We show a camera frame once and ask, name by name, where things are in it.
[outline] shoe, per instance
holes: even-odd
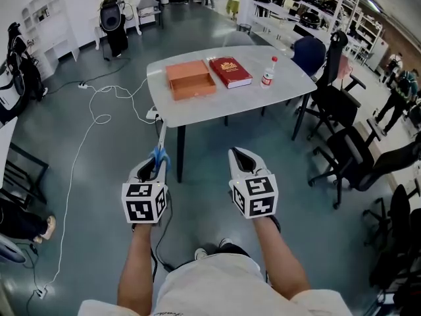
[[[208,253],[203,248],[197,248],[195,251],[195,260],[202,260],[206,256],[208,256]]]
[[[42,244],[42,237],[41,236],[36,236],[33,240],[36,244]]]
[[[219,248],[221,248],[223,245],[226,245],[226,244],[232,244],[233,242],[232,242],[232,240],[230,239],[230,238],[223,238],[222,240],[221,240],[221,242],[219,243]]]
[[[41,235],[42,238],[44,238],[46,240],[50,240],[50,237],[51,237],[51,235],[52,235],[52,233],[54,232],[54,229],[55,229],[55,223],[56,223],[56,221],[55,221],[54,216],[51,215],[50,217],[47,218],[47,224],[48,224],[47,232],[45,232],[45,234]]]

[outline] book cover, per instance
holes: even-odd
[[[209,66],[215,71],[228,89],[246,86],[253,79],[233,57],[221,57],[210,60]]]

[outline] small bottle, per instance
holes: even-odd
[[[275,74],[275,64],[278,62],[278,58],[276,56],[272,56],[272,67],[268,67],[264,70],[264,74],[262,76],[262,80],[260,81],[260,86],[263,89],[267,89],[270,87],[272,80]]]

